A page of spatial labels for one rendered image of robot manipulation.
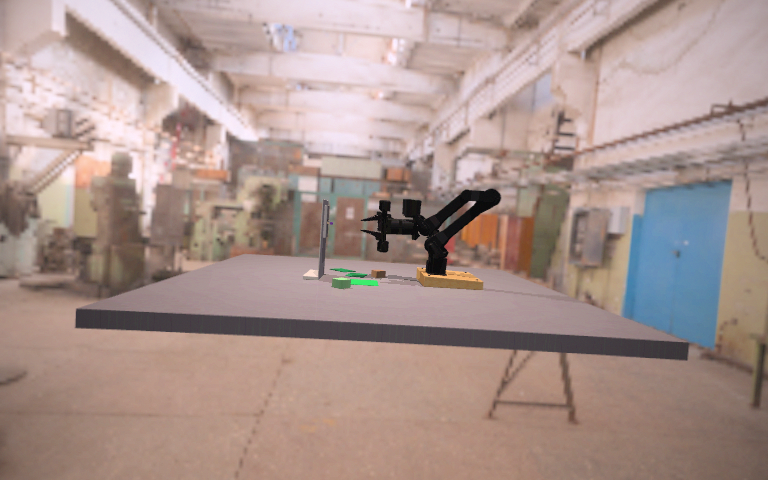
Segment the small light green block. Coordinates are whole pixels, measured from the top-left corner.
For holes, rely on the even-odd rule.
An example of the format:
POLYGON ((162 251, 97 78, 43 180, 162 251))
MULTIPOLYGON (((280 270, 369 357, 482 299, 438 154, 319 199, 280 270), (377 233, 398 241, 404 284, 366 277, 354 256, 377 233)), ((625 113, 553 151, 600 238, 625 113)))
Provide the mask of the small light green block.
POLYGON ((351 288, 351 279, 332 278, 332 287, 339 289, 351 288))

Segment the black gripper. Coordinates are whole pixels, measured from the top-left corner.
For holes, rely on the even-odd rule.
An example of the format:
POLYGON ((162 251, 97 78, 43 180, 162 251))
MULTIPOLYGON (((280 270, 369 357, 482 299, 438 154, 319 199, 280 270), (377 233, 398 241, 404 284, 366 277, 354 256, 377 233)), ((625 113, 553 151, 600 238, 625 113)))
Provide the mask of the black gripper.
POLYGON ((379 252, 388 251, 389 242, 386 241, 386 234, 402 235, 404 233, 405 224, 403 219, 387 218, 387 211, 390 211, 390 206, 391 206, 391 202, 389 200, 380 200, 379 209, 381 212, 377 212, 376 215, 361 220, 361 221, 382 220, 381 233, 375 232, 375 231, 369 231, 369 230, 360 230, 376 237, 376 240, 378 240, 377 251, 379 252))

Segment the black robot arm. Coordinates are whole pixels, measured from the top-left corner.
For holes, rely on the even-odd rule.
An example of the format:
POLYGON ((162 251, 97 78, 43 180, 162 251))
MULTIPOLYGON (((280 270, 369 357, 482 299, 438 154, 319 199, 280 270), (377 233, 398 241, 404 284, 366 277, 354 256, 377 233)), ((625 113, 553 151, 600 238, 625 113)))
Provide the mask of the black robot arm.
POLYGON ((417 238, 420 237, 418 234, 419 231, 421 235, 428 236, 426 237, 428 239, 426 239, 424 243, 424 247, 429 255, 428 260, 426 261, 425 272, 430 275, 447 276, 447 258, 445 257, 447 257, 448 251, 444 246, 452 236, 475 219, 479 214, 496 206, 500 202, 500 199, 501 196, 499 192, 494 189, 487 189, 486 191, 466 189, 438 213, 428 218, 420 215, 420 200, 403 199, 402 214, 404 214, 405 217, 413 218, 413 220, 403 219, 405 228, 402 235, 412 235, 412 240, 417 240, 417 238), (469 201, 476 201, 476 203, 440 232, 438 229, 442 223, 469 201))

